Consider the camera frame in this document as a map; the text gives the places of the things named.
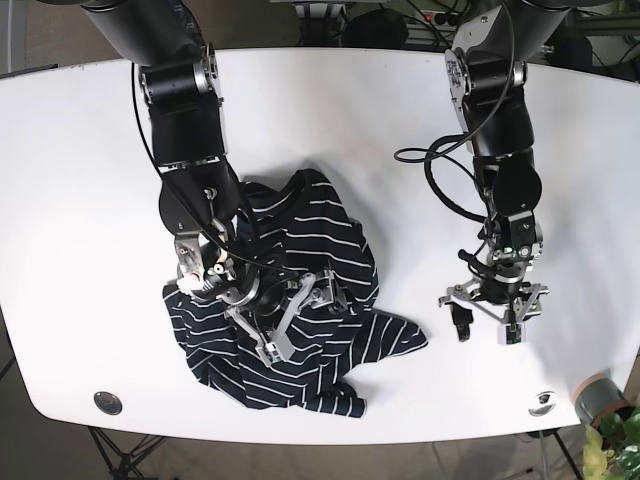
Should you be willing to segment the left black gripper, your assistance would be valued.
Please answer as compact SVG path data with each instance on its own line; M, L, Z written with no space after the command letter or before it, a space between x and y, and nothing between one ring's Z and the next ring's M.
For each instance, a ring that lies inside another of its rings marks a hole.
M471 279L446 289L439 307L451 313L459 342L470 339L471 325L477 315L498 322L498 341L517 345L525 341L526 322L542 313L542 298L549 288L525 280L522 262L488 263L460 250L458 257L471 272Z

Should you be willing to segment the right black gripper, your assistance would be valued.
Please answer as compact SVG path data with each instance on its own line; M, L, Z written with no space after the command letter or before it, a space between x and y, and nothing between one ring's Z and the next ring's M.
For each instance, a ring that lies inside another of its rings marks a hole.
M303 310L328 308L331 313L342 313L348 307L332 270L265 282L256 278L245 297L233 300L227 293L223 300L227 303L225 318L254 341L266 365L291 360L295 347L288 330Z

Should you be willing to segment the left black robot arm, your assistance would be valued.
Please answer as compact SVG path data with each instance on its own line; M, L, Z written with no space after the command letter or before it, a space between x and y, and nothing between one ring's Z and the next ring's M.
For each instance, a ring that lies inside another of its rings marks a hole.
M459 21L445 52L452 104L462 131L428 148L413 149L428 185L451 211L480 224L478 253L461 250L471 280L446 290L439 300L449 308L458 338L471 335L475 316L499 324L499 340L515 345L525 339L525 324L541 312L549 290L525 275L543 249L535 209L542 181L535 169L534 130L524 86L528 60L537 54L571 9L567 1L478 1ZM472 179L485 215L473 214L437 185L433 165L468 147Z

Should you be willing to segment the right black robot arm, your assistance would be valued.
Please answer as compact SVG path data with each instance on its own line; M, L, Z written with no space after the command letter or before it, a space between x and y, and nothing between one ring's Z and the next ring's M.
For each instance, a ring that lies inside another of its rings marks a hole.
M305 308L342 311L331 270L295 271L261 248L254 212L226 157L215 51L180 1L85 1L82 9L133 67L134 98L151 132L143 139L162 188L159 213L173 235L177 286L197 302L221 300L225 317L266 365L288 362L289 330Z

